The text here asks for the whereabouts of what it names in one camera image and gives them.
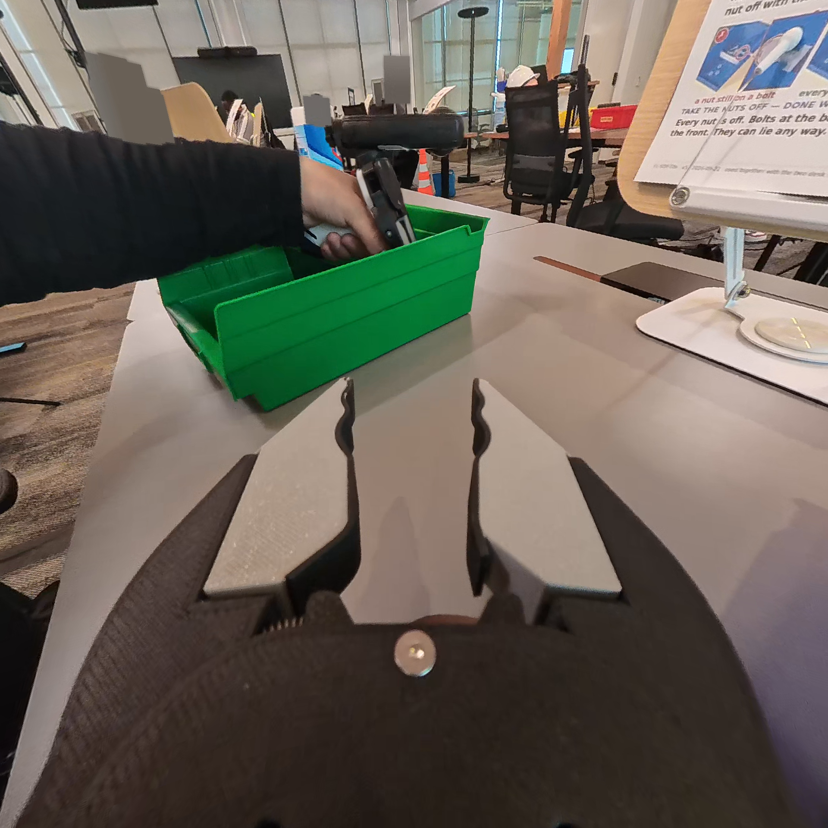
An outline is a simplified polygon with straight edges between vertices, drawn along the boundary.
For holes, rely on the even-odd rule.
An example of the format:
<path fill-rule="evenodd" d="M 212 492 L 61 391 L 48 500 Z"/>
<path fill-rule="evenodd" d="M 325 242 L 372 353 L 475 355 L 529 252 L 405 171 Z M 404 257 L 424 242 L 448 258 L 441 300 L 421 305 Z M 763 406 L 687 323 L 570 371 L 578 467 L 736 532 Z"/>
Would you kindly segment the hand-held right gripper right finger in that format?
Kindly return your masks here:
<path fill-rule="evenodd" d="M 571 457 L 500 391 L 475 378 L 466 566 L 471 591 L 516 596 L 529 624 L 559 598 L 614 602 L 622 585 Z"/>

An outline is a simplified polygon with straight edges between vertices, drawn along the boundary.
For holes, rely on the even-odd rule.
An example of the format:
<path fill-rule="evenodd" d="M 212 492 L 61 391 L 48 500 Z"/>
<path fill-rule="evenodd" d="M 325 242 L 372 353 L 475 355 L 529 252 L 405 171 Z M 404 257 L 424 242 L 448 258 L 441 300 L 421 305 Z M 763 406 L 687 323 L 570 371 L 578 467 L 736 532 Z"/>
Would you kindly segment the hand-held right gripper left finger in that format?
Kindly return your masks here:
<path fill-rule="evenodd" d="M 341 378 L 272 436 L 254 462 L 204 583 L 210 599 L 268 596 L 304 615 L 360 562 L 354 382 Z"/>

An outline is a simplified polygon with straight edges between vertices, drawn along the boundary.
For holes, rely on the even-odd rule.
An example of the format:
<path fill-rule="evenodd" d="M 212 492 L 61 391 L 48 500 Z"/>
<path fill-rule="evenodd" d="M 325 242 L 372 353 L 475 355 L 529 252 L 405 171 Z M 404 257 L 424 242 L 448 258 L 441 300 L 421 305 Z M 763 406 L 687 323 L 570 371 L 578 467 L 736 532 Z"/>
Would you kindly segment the green plastic bin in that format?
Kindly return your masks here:
<path fill-rule="evenodd" d="M 232 398 L 270 411 L 470 312 L 489 220 L 408 214 L 414 243 L 339 266 L 254 246 L 161 277 L 161 301 Z"/>

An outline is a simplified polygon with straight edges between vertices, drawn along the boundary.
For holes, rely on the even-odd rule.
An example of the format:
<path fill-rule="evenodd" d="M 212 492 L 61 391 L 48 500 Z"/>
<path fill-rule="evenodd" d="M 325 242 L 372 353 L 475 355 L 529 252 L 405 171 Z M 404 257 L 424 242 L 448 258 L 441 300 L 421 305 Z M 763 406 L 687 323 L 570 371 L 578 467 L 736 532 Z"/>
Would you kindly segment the person's left forearm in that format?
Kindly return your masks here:
<path fill-rule="evenodd" d="M 303 233 L 293 152 L 2 122 L 2 306 L 298 246 Z"/>

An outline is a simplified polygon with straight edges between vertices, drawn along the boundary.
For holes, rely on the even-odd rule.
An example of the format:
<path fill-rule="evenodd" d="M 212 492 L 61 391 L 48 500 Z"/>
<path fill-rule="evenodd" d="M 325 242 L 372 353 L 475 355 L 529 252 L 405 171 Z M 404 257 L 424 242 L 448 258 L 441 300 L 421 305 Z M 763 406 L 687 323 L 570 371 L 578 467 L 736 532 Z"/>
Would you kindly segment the person's left hand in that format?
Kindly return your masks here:
<path fill-rule="evenodd" d="M 350 231 L 328 233 L 320 244 L 323 258 L 347 262 L 387 249 L 354 177 L 308 157 L 300 157 L 299 163 L 304 228 L 327 224 Z"/>

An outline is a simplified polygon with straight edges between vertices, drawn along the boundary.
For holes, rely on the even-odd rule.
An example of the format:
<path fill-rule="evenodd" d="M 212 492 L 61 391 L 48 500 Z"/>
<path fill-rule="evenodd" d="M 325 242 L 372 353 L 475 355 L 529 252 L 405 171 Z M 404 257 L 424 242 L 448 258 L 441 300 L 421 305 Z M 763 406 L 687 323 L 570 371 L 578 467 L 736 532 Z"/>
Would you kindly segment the black floor lamp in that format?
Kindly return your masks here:
<path fill-rule="evenodd" d="M 472 144 L 473 138 L 477 134 L 477 110 L 474 106 L 474 62 L 475 62 L 475 40 L 477 21 L 485 17 L 489 13 L 489 9 L 484 5 L 473 5 L 462 8 L 458 12 L 458 17 L 461 20 L 470 22 L 470 56 L 469 56 L 469 79 L 468 79 L 468 105 L 467 105 L 467 129 L 465 138 L 466 148 L 466 166 L 463 175 L 456 178 L 456 183 L 460 184 L 476 184 L 480 181 L 480 176 L 474 174 L 472 171 Z"/>

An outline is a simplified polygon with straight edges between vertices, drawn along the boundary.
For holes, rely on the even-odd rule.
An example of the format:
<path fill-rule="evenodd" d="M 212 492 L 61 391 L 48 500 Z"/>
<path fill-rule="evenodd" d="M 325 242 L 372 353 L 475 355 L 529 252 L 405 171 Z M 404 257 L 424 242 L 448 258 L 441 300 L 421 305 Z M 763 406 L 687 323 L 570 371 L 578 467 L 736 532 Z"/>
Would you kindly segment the wipes canister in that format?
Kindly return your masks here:
<path fill-rule="evenodd" d="M 333 169 L 344 171 L 344 162 L 326 137 L 326 128 L 305 123 L 303 107 L 291 108 L 295 149 L 302 157 L 319 162 Z"/>

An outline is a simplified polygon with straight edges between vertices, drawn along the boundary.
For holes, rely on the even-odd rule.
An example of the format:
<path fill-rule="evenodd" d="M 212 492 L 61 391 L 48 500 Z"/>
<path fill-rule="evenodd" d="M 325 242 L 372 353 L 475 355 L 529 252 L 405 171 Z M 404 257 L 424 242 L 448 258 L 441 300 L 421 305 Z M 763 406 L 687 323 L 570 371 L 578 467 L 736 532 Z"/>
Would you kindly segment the black office chair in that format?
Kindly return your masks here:
<path fill-rule="evenodd" d="M 584 61 L 565 75 L 569 94 L 561 122 L 558 79 L 505 89 L 508 125 L 503 195 L 520 214 L 523 204 L 540 206 L 542 222 L 554 222 L 570 202 L 566 223 L 575 226 L 585 206 L 592 172 L 590 74 Z"/>

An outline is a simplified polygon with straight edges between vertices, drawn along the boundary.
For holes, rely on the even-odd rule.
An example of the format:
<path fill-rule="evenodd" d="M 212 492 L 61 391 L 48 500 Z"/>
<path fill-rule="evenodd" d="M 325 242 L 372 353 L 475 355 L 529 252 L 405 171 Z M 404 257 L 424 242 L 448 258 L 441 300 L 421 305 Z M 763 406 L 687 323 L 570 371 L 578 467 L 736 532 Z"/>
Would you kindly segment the dark flat rectangular panel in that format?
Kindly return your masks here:
<path fill-rule="evenodd" d="M 722 292 L 719 280 L 659 263 L 640 263 L 606 273 L 599 282 L 649 301 L 667 304 L 699 289 Z"/>

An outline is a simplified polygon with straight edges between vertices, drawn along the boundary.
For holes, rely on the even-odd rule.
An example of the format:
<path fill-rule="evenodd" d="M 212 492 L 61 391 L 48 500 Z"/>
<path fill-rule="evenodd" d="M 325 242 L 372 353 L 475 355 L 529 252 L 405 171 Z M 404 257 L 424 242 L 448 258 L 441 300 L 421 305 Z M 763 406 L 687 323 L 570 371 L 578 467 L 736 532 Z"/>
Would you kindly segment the printed instruction sheet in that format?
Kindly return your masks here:
<path fill-rule="evenodd" d="M 827 2 L 711 2 L 636 181 L 825 198 Z"/>

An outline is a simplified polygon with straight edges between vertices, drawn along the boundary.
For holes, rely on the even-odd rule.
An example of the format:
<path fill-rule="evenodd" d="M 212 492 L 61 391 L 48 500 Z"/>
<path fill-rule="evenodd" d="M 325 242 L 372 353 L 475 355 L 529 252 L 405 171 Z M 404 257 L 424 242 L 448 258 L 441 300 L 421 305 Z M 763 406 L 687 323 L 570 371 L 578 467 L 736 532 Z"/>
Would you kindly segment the large black wall display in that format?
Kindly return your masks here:
<path fill-rule="evenodd" d="M 222 94 L 231 90 L 249 109 L 262 102 L 271 128 L 292 126 L 292 101 L 280 55 L 188 56 L 174 57 L 172 62 L 181 83 L 198 84 L 214 104 L 220 104 Z"/>

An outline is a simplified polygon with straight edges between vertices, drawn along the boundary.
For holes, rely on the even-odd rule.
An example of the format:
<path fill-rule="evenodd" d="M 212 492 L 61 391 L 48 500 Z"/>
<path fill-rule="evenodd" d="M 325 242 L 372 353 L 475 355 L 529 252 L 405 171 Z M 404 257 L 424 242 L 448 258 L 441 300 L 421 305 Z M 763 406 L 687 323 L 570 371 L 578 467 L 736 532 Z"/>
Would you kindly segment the plain wooden post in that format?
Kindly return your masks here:
<path fill-rule="evenodd" d="M 546 75 L 557 77 L 561 73 L 565 43 L 571 19 L 572 1 L 552 1 L 552 20 L 546 50 Z"/>

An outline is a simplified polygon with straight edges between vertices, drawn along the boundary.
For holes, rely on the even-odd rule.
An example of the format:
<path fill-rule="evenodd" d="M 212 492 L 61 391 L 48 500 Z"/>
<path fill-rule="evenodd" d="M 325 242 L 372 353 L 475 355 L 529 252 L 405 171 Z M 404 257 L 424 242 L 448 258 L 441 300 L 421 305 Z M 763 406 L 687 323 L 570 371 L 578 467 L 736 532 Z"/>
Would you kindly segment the white rectangular base plate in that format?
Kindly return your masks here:
<path fill-rule="evenodd" d="M 657 306 L 639 316 L 636 326 L 665 345 L 826 406 L 826 353 L 768 341 L 757 325 L 769 320 L 826 325 L 826 312 L 756 294 L 726 308 L 722 289 L 710 287 Z"/>

